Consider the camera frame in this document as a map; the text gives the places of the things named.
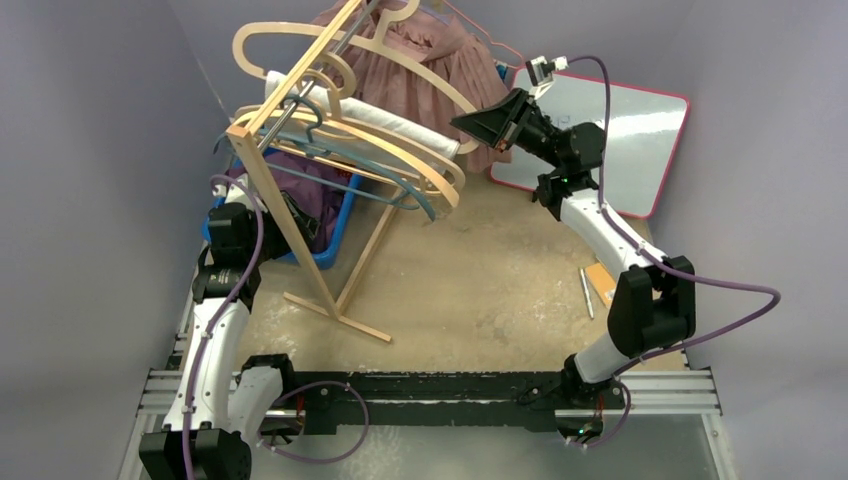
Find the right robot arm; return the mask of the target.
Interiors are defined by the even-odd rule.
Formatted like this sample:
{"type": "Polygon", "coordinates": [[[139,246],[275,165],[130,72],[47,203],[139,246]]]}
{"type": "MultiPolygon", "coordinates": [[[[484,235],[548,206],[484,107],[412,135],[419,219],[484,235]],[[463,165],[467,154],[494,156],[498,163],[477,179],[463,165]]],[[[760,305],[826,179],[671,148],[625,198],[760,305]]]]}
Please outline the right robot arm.
{"type": "Polygon", "coordinates": [[[606,147],[601,126],[583,122],[560,128],[520,88],[450,123],[495,150],[518,147],[552,166],[537,177],[535,201],[576,232],[617,278],[606,332],[564,362],[560,389],[569,404],[588,405],[632,361],[694,335],[694,267],[686,257],[669,257],[637,236],[606,201],[593,176],[606,147]]]}

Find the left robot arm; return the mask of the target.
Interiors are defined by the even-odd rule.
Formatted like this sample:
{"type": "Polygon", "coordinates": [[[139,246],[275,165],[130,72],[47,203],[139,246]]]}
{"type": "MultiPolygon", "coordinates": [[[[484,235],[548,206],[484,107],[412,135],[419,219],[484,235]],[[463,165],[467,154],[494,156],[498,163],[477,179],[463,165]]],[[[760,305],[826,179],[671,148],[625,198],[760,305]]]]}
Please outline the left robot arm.
{"type": "Polygon", "coordinates": [[[247,479],[267,410],[297,399],[285,354],[254,355],[234,372],[261,282],[258,267],[281,254],[282,235],[261,200],[230,192],[210,211],[209,243],[192,285],[183,375],[161,427],[142,436],[153,479],[247,479]]]}

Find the blue-grey plastic hanger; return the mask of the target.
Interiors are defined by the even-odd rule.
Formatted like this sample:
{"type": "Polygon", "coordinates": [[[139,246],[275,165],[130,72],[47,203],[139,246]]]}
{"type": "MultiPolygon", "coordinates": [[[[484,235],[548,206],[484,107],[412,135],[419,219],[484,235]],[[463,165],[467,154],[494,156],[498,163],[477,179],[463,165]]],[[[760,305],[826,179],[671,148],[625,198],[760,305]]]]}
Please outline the blue-grey plastic hanger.
{"type": "Polygon", "coordinates": [[[311,180],[322,185],[326,185],[337,190],[368,198],[404,210],[423,210],[431,221],[436,219],[436,211],[430,202],[425,198],[425,195],[411,183],[407,182],[401,175],[388,170],[386,167],[377,164],[371,160],[364,158],[357,153],[351,153],[334,147],[330,147],[327,143],[315,141],[313,131],[321,127],[324,121],[324,115],[320,112],[318,106],[311,100],[299,94],[287,94],[280,105],[294,107],[294,113],[301,113],[302,108],[306,108],[312,112],[311,116],[314,121],[308,123],[302,135],[278,131],[276,134],[271,133],[270,128],[261,128],[259,133],[263,135],[264,140],[277,141],[285,140],[298,148],[298,151],[293,153],[293,156],[300,160],[303,165],[307,162],[313,164],[323,164],[332,167],[335,171],[350,173],[353,176],[368,177],[379,182],[394,184],[399,192],[394,197],[381,197],[367,191],[355,188],[353,181],[349,180],[346,184],[331,181],[320,176],[309,174],[305,171],[278,165],[276,163],[267,163],[270,169],[285,172],[289,175],[299,178],[311,180]]]}

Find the grey white t-shirt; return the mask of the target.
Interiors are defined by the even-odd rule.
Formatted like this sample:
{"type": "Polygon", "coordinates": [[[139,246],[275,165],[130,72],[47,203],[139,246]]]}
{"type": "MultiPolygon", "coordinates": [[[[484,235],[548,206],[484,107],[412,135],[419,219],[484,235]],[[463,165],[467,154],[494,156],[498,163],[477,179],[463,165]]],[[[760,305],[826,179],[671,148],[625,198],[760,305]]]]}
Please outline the grey white t-shirt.
{"type": "MultiPolygon", "coordinates": [[[[267,99],[277,86],[286,79],[286,74],[275,70],[269,71],[264,84],[265,98],[267,99]]],[[[330,103],[326,88],[315,86],[307,96],[312,103],[320,105],[329,113],[330,103]]],[[[447,159],[452,160],[458,153],[460,147],[458,141],[379,107],[355,98],[341,99],[340,107],[343,117],[364,121],[369,125],[394,131],[434,152],[438,152],[447,159]]]]}

